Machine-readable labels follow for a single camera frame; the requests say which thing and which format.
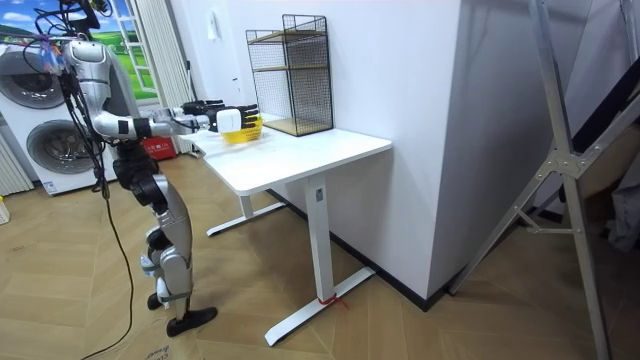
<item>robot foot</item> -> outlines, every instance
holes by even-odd
[[[158,295],[156,293],[149,295],[149,298],[147,299],[147,308],[149,310],[155,310],[161,307],[162,303],[158,300]]]
[[[214,307],[202,310],[189,310],[184,315],[182,321],[177,321],[175,318],[169,320],[167,324],[167,336],[174,337],[187,330],[195,329],[213,320],[216,315],[218,315],[218,310]]]

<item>wooden floor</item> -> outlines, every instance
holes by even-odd
[[[427,313],[374,277],[346,296],[349,310],[335,304],[269,348],[267,329],[314,299],[306,223],[282,209],[209,239],[207,228],[240,215],[236,197],[199,160],[183,156],[162,168],[193,220],[193,306],[215,305],[220,314],[165,336],[171,312],[146,309],[153,281],[137,265],[154,220],[113,184],[115,222],[136,284],[134,325],[98,359],[595,359],[571,238],[522,229],[457,297]],[[255,208],[274,202],[266,194],[252,200]],[[79,359],[119,338],[129,288],[99,195],[50,198],[40,188],[6,203],[12,220],[0,226],[0,360]],[[640,359],[640,256],[621,256],[602,241],[596,248],[615,359]],[[336,281],[361,266],[332,250]]]

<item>desk foot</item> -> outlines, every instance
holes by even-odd
[[[234,226],[242,224],[242,223],[246,222],[247,220],[251,220],[251,219],[253,219],[255,217],[258,217],[260,215],[264,215],[264,214],[270,213],[270,212],[272,212],[274,210],[277,210],[277,209],[279,209],[281,207],[284,207],[284,206],[287,206],[287,205],[285,203],[277,202],[277,203],[275,203],[273,205],[267,206],[266,208],[262,208],[260,210],[256,210],[253,213],[253,216],[250,217],[250,218],[247,218],[245,216],[241,216],[241,217],[239,217],[237,219],[231,220],[231,221],[226,222],[226,223],[224,223],[222,225],[218,225],[216,227],[212,227],[211,229],[207,230],[207,236],[216,235],[216,234],[218,234],[220,232],[223,232],[224,230],[227,230],[229,228],[232,228]]]
[[[376,272],[369,267],[360,269],[355,274],[349,276],[349,278],[347,278],[345,281],[336,285],[336,296],[339,298],[344,296],[351,289],[360,285],[360,283],[367,280],[375,273]],[[267,331],[267,333],[264,335],[264,338],[267,340],[267,344],[269,344],[269,346],[273,346],[290,332],[310,320],[312,317],[314,317],[316,314],[318,314],[320,311],[324,310],[331,304],[332,303],[322,305],[320,304],[318,299],[313,300],[309,304],[305,305],[302,309],[296,311],[291,316],[282,320],[276,326],[269,329],[269,331]]]

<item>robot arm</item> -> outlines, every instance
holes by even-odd
[[[178,133],[181,122],[195,120],[198,127],[227,133],[255,126],[256,105],[225,107],[221,100],[194,101],[180,108],[155,111],[153,117],[118,116],[104,110],[111,99],[111,61],[105,45],[92,41],[71,41],[63,50],[65,61],[76,73],[87,103],[93,129],[106,140],[142,140]]]

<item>metal stand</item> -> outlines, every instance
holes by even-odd
[[[606,321],[602,311],[602,304],[596,278],[594,274],[591,248],[585,229],[585,215],[578,179],[602,152],[640,116],[640,97],[636,96],[627,108],[620,113],[611,123],[609,128],[595,141],[583,154],[574,154],[569,133],[567,112],[564,95],[558,72],[558,64],[551,43],[549,14],[544,6],[544,0],[529,0],[529,9],[533,18],[534,34],[538,46],[538,56],[542,71],[544,89],[547,96],[551,125],[556,149],[551,151],[542,163],[534,177],[520,193],[511,208],[502,217],[494,228],[489,238],[473,260],[464,268],[460,276],[449,288],[451,294],[455,294],[467,279],[469,274],[478,266],[491,248],[498,241],[504,231],[511,225],[516,217],[523,218],[531,227],[529,231],[534,233],[560,233],[572,234],[575,239],[576,251],[580,263],[580,272],[587,298],[591,327],[595,338],[599,360],[611,359],[611,348],[607,333]],[[551,172],[562,176],[567,197],[571,229],[544,229],[539,227],[529,216],[523,212],[527,201],[536,193],[542,182]]]
[[[636,12],[634,0],[620,0],[620,11],[627,28],[627,41],[629,43],[629,58],[633,64],[638,59],[638,31],[636,28]]]

